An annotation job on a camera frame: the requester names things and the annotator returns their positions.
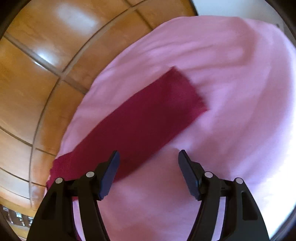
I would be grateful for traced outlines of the dark red garment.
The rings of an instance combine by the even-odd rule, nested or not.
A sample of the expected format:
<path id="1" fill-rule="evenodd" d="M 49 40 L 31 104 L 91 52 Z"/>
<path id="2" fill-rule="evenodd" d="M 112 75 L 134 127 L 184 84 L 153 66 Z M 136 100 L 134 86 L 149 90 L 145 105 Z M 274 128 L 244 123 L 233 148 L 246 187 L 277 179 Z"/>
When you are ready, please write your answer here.
<path id="1" fill-rule="evenodd" d="M 189 79 L 176 68 L 134 94 L 103 119 L 72 152 L 53 162 L 50 187 L 56 178 L 75 180 L 118 151 L 119 181 L 174 139 L 207 110 Z"/>

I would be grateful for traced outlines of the pink bed cover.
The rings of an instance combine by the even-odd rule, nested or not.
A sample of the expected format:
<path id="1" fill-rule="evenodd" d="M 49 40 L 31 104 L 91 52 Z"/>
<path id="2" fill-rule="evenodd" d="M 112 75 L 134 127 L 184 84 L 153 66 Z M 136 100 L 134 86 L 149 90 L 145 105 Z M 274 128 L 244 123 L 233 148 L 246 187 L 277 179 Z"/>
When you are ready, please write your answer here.
<path id="1" fill-rule="evenodd" d="M 171 68 L 189 79 L 207 110 L 114 180 L 99 202 L 110 239 L 187 239 L 200 202 L 185 184 L 180 150 L 220 178 L 241 177 L 273 236 L 295 208 L 295 47 L 275 25 L 224 16 L 163 23 L 96 77 L 56 159 Z"/>

